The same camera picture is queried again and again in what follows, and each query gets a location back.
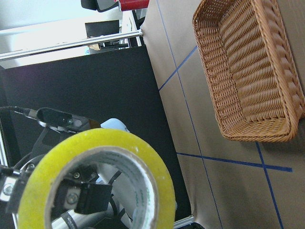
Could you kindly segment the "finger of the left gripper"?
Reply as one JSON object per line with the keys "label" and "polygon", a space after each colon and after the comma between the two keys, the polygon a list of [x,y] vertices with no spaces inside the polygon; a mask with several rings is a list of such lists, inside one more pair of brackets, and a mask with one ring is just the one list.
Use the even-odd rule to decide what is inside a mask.
{"label": "finger of the left gripper", "polygon": [[34,169],[34,164],[27,164],[21,170],[0,166],[0,200],[6,203],[6,213],[18,213],[24,189]]}
{"label": "finger of the left gripper", "polygon": [[68,210],[83,215],[105,211],[111,194],[111,185],[64,179],[56,191],[56,214],[60,215]]}

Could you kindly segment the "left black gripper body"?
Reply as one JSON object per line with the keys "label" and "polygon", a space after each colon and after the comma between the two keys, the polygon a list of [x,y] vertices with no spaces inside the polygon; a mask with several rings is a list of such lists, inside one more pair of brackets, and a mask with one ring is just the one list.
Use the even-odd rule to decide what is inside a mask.
{"label": "left black gripper body", "polygon": [[75,135],[70,132],[57,132],[55,130],[45,128],[36,140],[32,150],[24,156],[15,166],[14,170],[28,170],[32,172],[42,158],[57,144],[63,140]]}

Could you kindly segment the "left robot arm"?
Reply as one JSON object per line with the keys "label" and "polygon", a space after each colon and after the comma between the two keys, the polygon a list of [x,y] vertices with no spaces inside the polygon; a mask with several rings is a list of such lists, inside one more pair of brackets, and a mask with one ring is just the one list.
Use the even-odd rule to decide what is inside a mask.
{"label": "left robot arm", "polygon": [[0,168],[0,200],[18,229],[172,229],[176,200],[159,154],[118,119],[37,143],[14,167]]}

